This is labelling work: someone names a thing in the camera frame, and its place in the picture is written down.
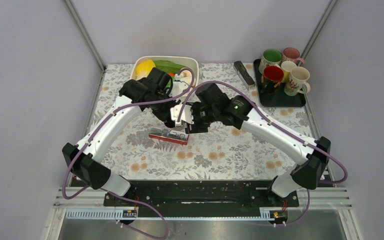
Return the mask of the black interior mug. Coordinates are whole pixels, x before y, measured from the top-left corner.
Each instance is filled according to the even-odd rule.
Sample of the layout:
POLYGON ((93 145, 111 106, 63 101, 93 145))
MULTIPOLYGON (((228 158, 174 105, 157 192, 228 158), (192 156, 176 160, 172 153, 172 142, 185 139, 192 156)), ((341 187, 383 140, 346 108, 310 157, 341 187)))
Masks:
POLYGON ((261 93, 273 95, 278 90, 283 78, 284 72, 279 66, 267 66, 262 73, 261 93))

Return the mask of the cream christmas mug green inside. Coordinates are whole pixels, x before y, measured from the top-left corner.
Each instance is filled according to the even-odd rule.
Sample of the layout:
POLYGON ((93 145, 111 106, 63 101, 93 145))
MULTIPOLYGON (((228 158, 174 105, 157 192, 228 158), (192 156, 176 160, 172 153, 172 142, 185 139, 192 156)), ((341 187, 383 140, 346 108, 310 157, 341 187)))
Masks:
POLYGON ((260 60, 259 72, 262 74, 264 69, 268 66, 275 66, 279 64, 283 59, 283 55, 276 49, 267 49, 263 52, 263 56, 260 60))

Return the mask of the yellow mug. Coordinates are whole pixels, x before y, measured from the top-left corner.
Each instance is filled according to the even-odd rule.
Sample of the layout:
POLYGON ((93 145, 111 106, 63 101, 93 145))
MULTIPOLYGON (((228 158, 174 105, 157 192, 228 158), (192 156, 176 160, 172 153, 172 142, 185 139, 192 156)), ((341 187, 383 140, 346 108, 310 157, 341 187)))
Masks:
POLYGON ((293 61, 286 60, 286 61, 282 62, 282 64, 280 65, 280 68, 283 71, 283 78, 281 81, 282 83, 286 83, 289 80, 290 73, 291 73, 292 69, 295 67, 297 67, 297 64, 293 61))

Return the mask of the tall floral beige mug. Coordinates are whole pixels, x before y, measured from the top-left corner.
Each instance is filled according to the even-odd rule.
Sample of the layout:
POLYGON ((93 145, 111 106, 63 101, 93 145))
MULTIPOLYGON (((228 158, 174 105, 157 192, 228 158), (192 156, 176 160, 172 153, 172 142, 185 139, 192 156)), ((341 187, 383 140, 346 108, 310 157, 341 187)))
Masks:
POLYGON ((285 83, 284 93, 288 96, 297 94, 308 94, 311 91, 311 86, 308 83, 310 72, 301 66, 296 66, 291 69, 289 80, 285 83))

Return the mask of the pink ghost pattern mug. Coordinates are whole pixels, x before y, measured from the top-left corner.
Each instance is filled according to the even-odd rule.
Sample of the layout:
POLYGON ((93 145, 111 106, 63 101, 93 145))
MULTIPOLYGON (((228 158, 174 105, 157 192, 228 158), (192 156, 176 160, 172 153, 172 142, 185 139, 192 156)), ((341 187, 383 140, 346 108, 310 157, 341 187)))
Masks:
POLYGON ((305 65, 305 60, 301 57, 301 53, 298 49, 293 47, 287 47, 282 51, 282 62, 290 61, 298 65, 305 65))

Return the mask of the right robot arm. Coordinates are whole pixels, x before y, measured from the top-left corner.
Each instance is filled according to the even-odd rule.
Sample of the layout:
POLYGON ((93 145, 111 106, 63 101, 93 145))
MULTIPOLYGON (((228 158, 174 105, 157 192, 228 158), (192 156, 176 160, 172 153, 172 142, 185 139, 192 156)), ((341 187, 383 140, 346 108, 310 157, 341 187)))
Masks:
POLYGON ((299 134, 268 116, 235 87, 225 85, 237 93, 229 98, 219 85, 220 81, 207 81, 186 96, 175 118, 178 122, 183 116, 191 118, 186 120, 186 132, 206 133, 212 123, 221 122, 264 138, 288 155, 295 163, 294 168, 276 176, 266 193, 267 201, 273 206, 281 205, 291 192, 301 188, 316 189, 329 160, 333 159, 329 154, 330 140, 299 134))

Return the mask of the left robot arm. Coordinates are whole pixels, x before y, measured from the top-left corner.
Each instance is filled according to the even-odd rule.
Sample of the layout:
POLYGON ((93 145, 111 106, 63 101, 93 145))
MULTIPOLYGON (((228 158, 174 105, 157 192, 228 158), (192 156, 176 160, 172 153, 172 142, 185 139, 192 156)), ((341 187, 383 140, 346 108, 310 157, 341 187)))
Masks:
POLYGON ((67 143, 62 153, 69 170, 92 189, 116 194, 124 206, 132 204, 135 192, 131 183, 101 164, 120 132, 146 108, 152 110, 168 128, 175 127, 170 109, 178 101, 169 96, 172 77, 154 67, 148 76, 130 79, 118 92, 113 105, 100 122, 76 144, 67 143))

